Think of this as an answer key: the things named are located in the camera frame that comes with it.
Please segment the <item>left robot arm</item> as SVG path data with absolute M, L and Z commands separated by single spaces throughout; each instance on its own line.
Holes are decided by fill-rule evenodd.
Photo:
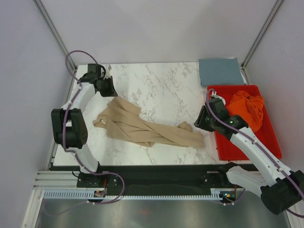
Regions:
M 99 93 L 101 97 L 117 97 L 111 76 L 110 65 L 88 64 L 86 72 L 76 81 L 76 91 L 59 109 L 51 112 L 54 141 L 61 145 L 64 152 L 76 159 L 81 172 L 89 173 L 88 182 L 99 187 L 104 175 L 97 171 L 99 162 L 88 147 L 88 129 L 83 112 L 89 101 Z

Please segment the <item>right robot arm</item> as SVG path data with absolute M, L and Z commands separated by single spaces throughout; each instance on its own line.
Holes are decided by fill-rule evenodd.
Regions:
M 260 175 L 252 174 L 236 164 L 229 164 L 218 174 L 223 187 L 238 185 L 257 195 L 275 215 L 290 211 L 304 199 L 304 174 L 293 171 L 280 162 L 256 137 L 247 122 L 239 115 L 231 116 L 218 97 L 208 98 L 194 124 L 196 127 L 223 135 L 238 147 L 254 164 Z

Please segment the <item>beige t shirt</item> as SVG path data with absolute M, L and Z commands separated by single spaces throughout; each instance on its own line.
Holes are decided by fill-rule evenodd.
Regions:
M 156 143 L 178 147 L 205 146 L 203 135 L 182 122 L 170 126 L 148 122 L 139 117 L 141 108 L 121 97 L 115 97 L 93 121 L 94 127 L 106 129 L 108 137 L 152 147 Z

